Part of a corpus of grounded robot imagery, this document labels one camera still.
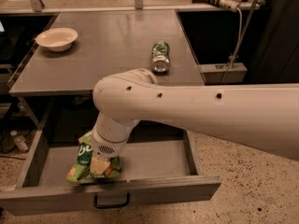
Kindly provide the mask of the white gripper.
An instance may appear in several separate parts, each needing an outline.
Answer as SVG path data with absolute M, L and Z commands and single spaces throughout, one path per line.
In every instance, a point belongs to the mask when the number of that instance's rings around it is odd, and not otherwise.
M 119 156 L 126 144 L 126 140 L 121 142 L 107 141 L 96 131 L 93 131 L 90 145 L 95 153 L 93 153 L 91 160 L 91 174 L 101 175 L 110 165 L 110 158 Z

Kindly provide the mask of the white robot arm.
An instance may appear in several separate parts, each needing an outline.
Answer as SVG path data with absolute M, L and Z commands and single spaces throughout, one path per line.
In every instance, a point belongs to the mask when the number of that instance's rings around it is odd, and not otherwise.
M 299 85 L 163 86 L 148 69 L 100 79 L 91 146 L 104 160 L 118 156 L 141 120 L 167 124 L 299 158 Z

